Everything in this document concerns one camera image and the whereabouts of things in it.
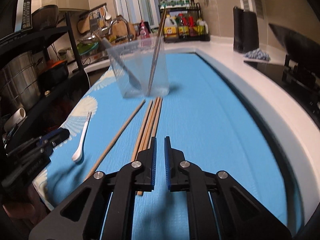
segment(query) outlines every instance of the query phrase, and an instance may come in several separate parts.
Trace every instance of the black glass stovetop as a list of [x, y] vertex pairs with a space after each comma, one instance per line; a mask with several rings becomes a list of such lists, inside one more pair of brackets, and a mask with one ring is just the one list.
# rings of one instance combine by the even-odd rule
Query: black glass stovetop
[[285, 90], [309, 114], [320, 128], [320, 89], [318, 85], [307, 86], [294, 78], [292, 69], [287, 66], [263, 62], [244, 61], [260, 71]]

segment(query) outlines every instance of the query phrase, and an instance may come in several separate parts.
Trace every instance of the transparent plastic cup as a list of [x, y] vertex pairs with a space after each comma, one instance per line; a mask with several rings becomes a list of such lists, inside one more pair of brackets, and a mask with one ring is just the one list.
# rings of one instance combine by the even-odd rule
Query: transparent plastic cup
[[163, 38], [159, 42], [158, 61], [151, 90], [148, 93], [155, 44], [156, 37], [130, 41], [107, 49], [118, 87], [124, 98], [164, 97], [169, 93]]

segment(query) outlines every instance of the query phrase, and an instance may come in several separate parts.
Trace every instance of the person's hand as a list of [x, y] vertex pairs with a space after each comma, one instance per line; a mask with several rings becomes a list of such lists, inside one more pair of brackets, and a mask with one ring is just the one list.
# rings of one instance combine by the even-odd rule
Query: person's hand
[[30, 203], [10, 202], [4, 204], [3, 208], [10, 218], [29, 219], [36, 225], [46, 217], [47, 212], [32, 184], [28, 187], [28, 197]]

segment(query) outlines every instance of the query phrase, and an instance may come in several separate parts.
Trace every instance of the faucet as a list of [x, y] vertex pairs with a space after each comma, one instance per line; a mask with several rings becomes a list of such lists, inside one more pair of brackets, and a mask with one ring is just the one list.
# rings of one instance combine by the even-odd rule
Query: faucet
[[111, 21], [110, 26], [109, 26], [109, 35], [112, 34], [112, 26], [118, 21], [123, 21], [125, 23], [125, 25], [127, 26], [127, 32], [128, 32], [127, 38], [128, 38], [128, 41], [132, 41], [134, 35], [130, 33], [130, 28], [129, 28], [128, 21], [126, 19], [124, 19], [122, 16], [118, 16], [117, 18], [115, 18], [114, 20]]

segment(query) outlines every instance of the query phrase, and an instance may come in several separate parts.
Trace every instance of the black wok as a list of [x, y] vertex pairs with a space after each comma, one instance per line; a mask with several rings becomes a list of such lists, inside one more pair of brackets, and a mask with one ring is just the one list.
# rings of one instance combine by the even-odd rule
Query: black wok
[[288, 28], [271, 23], [269, 26], [293, 61], [316, 74], [320, 73], [320, 45], [318, 43]]

